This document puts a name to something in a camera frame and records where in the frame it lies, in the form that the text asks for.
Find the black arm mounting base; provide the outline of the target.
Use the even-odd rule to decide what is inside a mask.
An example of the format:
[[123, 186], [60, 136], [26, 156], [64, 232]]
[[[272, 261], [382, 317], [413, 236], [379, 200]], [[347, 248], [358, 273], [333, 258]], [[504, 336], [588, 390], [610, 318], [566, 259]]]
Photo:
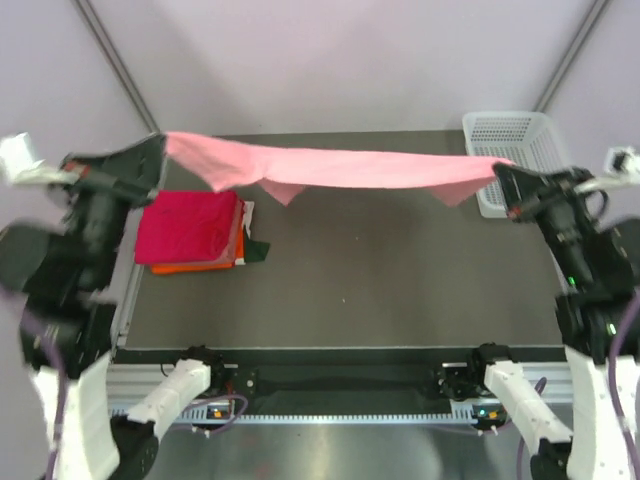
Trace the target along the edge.
[[278, 394], [318, 399], [337, 394], [411, 394], [420, 399], [466, 400], [486, 392], [492, 360], [510, 360], [504, 346], [478, 348], [219, 349], [171, 352], [162, 368], [194, 358], [213, 364], [214, 392], [243, 394], [254, 408]]

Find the light pink t-shirt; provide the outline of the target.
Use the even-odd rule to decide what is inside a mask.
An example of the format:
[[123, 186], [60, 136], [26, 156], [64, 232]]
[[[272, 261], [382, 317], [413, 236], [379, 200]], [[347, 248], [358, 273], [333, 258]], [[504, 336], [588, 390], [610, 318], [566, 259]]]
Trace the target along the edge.
[[495, 180], [491, 156], [280, 148], [195, 133], [166, 134], [166, 153], [213, 190], [257, 184], [283, 205], [308, 187], [427, 188], [455, 206]]

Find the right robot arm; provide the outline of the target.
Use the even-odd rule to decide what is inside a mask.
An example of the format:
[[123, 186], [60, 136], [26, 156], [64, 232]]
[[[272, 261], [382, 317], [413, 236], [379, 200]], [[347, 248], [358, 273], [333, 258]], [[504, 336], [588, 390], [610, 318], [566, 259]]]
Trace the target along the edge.
[[569, 289], [556, 299], [573, 392], [564, 424], [532, 386], [510, 350], [485, 344], [471, 355], [466, 380], [493, 394], [530, 455], [535, 479], [635, 479], [639, 475], [639, 221], [608, 228], [588, 208], [592, 195], [639, 182], [637, 162], [620, 154], [595, 176], [570, 168], [537, 173], [493, 167], [508, 217], [537, 225]]

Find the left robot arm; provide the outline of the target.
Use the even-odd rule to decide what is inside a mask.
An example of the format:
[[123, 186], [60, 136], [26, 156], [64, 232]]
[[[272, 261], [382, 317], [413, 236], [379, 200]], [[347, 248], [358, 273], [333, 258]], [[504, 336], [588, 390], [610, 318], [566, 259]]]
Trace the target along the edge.
[[1, 233], [1, 288], [26, 298], [20, 342], [45, 415], [49, 479], [146, 477], [182, 412], [198, 395], [226, 387], [219, 357], [192, 347], [144, 400], [121, 415], [108, 411], [116, 307], [93, 294], [111, 282], [129, 213], [157, 197], [165, 145], [154, 134], [112, 153], [71, 154], [53, 167], [25, 133], [1, 142], [1, 175], [10, 185], [42, 185], [67, 199], [61, 230], [15, 222]]

